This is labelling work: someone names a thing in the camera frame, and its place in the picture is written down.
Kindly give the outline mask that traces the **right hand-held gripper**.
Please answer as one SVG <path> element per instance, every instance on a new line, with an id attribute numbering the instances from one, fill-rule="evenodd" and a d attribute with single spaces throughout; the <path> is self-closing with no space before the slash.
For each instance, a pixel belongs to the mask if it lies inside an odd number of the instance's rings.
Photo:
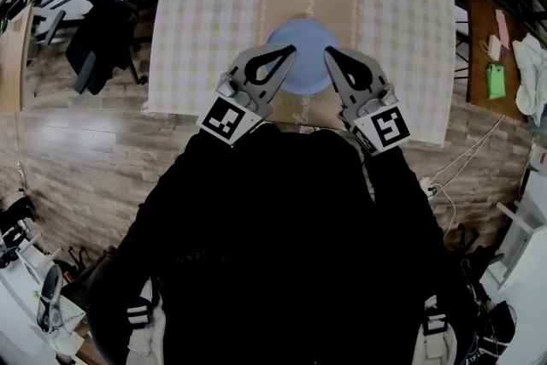
<path id="1" fill-rule="evenodd" d="M 374 58 L 354 49 L 327 46 L 324 60 L 344 106 L 338 118 L 370 156 L 409 140 L 405 108 Z M 375 93 L 362 101 L 362 95 Z"/>

